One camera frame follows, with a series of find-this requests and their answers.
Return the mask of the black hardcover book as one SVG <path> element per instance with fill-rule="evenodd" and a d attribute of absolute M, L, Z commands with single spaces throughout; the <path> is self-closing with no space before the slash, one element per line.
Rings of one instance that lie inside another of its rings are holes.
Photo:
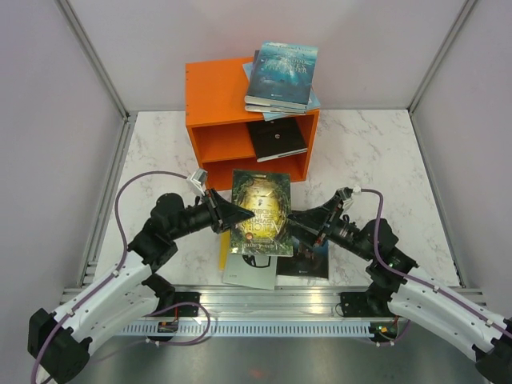
<path fill-rule="evenodd" d="M 267 162 L 307 152 L 307 145 L 295 118 L 247 123 L 257 162 Z"/>

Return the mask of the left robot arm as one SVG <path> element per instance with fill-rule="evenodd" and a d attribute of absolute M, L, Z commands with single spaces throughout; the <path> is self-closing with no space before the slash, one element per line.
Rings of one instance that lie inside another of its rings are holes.
<path fill-rule="evenodd" d="M 145 315 L 168 315 L 174 288 L 158 270 L 178 251 L 176 241 L 205 228 L 220 234 L 254 216 L 209 189 L 185 206 L 175 193 L 162 195 L 142 230 L 124 245 L 121 259 L 79 295 L 29 320 L 27 350 L 35 359 L 31 382 L 40 370 L 68 383 L 94 352 L 122 328 Z"/>

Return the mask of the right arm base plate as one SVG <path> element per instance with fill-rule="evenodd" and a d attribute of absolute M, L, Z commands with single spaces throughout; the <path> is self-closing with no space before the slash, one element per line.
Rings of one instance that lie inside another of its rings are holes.
<path fill-rule="evenodd" d="M 347 318 L 377 318 L 388 314 L 383 304 L 367 292 L 341 292 L 340 304 Z"/>

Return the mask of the blue ocean cover book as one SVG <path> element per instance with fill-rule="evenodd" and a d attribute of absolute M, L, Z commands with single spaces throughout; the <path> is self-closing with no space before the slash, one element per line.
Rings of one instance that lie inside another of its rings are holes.
<path fill-rule="evenodd" d="M 245 103 L 305 111 L 317 56 L 316 46 L 265 41 L 252 65 Z"/>

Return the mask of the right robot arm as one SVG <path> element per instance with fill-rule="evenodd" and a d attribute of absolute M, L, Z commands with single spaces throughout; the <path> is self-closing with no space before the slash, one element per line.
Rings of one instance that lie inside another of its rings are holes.
<path fill-rule="evenodd" d="M 511 320 L 440 283 L 397 247 L 398 237 L 382 217 L 383 195 L 375 219 L 359 229 L 345 210 L 361 188 L 341 188 L 326 203 L 294 210 L 287 218 L 293 235 L 310 248 L 331 242 L 368 261 L 372 283 L 366 308 L 417 323 L 464 353 L 492 383 L 511 381 Z"/>

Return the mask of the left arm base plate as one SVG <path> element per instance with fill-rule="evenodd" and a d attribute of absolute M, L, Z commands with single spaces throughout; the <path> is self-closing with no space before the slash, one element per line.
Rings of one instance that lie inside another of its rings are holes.
<path fill-rule="evenodd" d="M 201 294 L 199 292 L 175 292 L 166 298 L 160 298 L 152 316 L 155 317 L 197 317 Z"/>

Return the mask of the green Alice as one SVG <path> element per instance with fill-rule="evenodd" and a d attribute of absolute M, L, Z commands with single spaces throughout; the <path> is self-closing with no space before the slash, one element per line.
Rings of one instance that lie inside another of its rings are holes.
<path fill-rule="evenodd" d="M 289 174 L 235 170 L 231 201 L 254 213 L 230 232 L 230 252 L 247 256 L 293 256 L 287 216 L 291 213 Z"/>

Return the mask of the Robinson Crusoe purple book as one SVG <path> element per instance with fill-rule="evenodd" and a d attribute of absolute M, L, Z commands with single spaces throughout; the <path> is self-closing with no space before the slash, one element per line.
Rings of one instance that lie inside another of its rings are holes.
<path fill-rule="evenodd" d="M 290 62 L 290 56 L 254 52 L 249 85 L 244 98 L 247 106 L 268 111 L 302 114 L 310 100 L 305 67 Z"/>

